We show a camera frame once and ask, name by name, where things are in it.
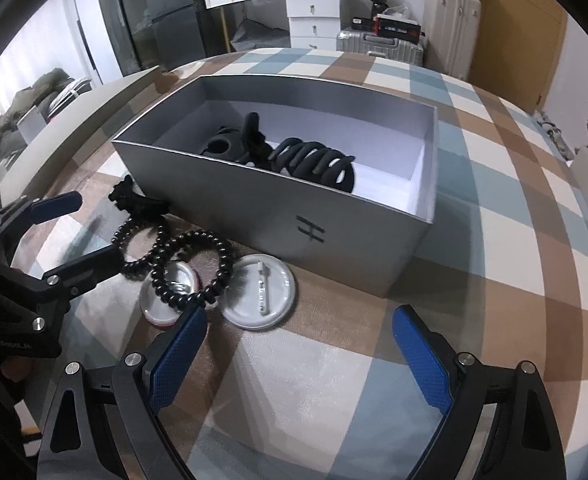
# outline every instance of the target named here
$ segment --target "open box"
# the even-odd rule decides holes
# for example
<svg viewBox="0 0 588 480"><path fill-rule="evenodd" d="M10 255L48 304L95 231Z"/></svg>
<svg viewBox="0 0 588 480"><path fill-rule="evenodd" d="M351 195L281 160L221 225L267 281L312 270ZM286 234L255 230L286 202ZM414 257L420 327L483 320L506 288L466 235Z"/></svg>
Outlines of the open box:
<svg viewBox="0 0 588 480"><path fill-rule="evenodd" d="M349 194L200 153L249 112L273 146L317 140L354 155ZM285 75L201 76L112 141L140 188L242 244L384 297L434 219L434 107L351 84Z"/></svg>

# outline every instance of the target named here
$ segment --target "white suitcase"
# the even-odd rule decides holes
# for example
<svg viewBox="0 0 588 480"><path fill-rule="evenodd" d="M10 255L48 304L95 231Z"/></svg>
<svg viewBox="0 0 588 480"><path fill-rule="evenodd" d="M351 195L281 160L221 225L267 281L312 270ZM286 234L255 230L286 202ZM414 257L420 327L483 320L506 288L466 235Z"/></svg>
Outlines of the white suitcase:
<svg viewBox="0 0 588 480"><path fill-rule="evenodd" d="M481 20L479 0L425 0L424 65L436 72L468 79Z"/></svg>

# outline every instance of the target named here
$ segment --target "white desk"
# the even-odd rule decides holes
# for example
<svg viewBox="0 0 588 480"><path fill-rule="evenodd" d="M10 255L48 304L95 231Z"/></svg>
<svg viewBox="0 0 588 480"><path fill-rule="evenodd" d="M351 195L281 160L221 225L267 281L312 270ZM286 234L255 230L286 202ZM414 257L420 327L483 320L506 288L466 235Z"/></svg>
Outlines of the white desk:
<svg viewBox="0 0 588 480"><path fill-rule="evenodd" d="M223 34L231 51L222 7L249 0L205 0L208 9L220 7ZM336 37L350 21L347 0L286 0L292 48L336 50Z"/></svg>

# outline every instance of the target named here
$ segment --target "blue gripper pad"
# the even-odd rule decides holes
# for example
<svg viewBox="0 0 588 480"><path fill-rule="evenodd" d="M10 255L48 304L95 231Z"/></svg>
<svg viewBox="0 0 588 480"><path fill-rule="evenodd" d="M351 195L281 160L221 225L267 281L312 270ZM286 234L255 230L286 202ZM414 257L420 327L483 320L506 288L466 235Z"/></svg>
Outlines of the blue gripper pad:
<svg viewBox="0 0 588 480"><path fill-rule="evenodd" d="M83 205L83 197L77 191L39 200L30 208L30 220L34 225L76 212Z"/></svg>
<svg viewBox="0 0 588 480"><path fill-rule="evenodd" d="M448 374L402 307L392 316L392 333L423 397L445 416L454 402Z"/></svg>
<svg viewBox="0 0 588 480"><path fill-rule="evenodd" d="M154 414L174 402L208 331L208 317L197 308L165 349L149 378L148 404Z"/></svg>

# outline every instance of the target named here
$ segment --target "checkered table cover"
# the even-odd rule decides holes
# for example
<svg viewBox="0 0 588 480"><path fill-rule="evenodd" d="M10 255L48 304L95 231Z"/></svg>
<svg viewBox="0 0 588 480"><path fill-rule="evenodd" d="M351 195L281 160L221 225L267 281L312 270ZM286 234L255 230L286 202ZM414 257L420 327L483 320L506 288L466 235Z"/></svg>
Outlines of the checkered table cover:
<svg viewBox="0 0 588 480"><path fill-rule="evenodd" d="M175 70L171 89L200 75L240 73L349 82L437 107L436 218L389 300L293 267L298 302L279 328L242 332L209 313L208 338L175 403L160 415L199 480L404 478L440 413L424 402L392 339L391 313L401 302L457 351L486 364L535 362L568 478L588 478L588 209L532 119L430 70L319 50L200 60ZM148 89L147 100L132 100L102 134L111 137L167 91ZM106 245L125 219L106 198L127 172L113 147L107 142L85 158L71 161L50 190L79 190L81 210L36 226L21 243L15 264L34 276ZM130 256L144 253L149 236L135 238ZM215 269L206 254L193 264L204 279ZM110 365L155 335L136 306L139 288L118 276L72 302L64 354L39 362L29 385L41 424L65 363ZM486 431L490 416L482 417ZM130 468L133 458L124 460Z"/></svg>

